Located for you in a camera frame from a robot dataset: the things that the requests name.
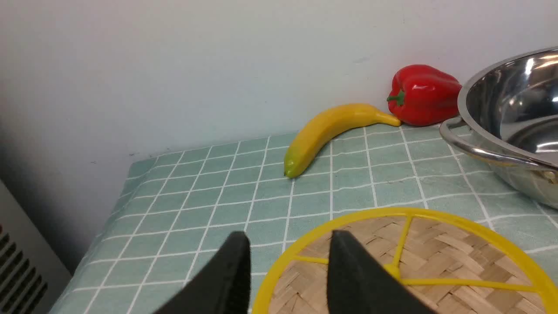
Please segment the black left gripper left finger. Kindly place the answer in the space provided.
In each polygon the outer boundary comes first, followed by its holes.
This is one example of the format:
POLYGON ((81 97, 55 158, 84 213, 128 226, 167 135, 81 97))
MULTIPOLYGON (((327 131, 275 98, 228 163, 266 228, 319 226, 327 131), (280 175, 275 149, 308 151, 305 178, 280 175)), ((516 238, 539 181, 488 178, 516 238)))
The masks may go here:
POLYGON ((251 295, 250 241, 233 231, 219 250, 156 314, 247 314, 251 295))

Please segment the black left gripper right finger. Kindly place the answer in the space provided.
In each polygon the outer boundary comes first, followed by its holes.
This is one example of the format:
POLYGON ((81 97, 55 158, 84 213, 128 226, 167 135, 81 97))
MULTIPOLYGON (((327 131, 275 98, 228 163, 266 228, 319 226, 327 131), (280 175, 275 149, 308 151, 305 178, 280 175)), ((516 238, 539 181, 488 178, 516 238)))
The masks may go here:
POLYGON ((327 265, 331 314, 434 314, 346 230, 333 230, 327 265))

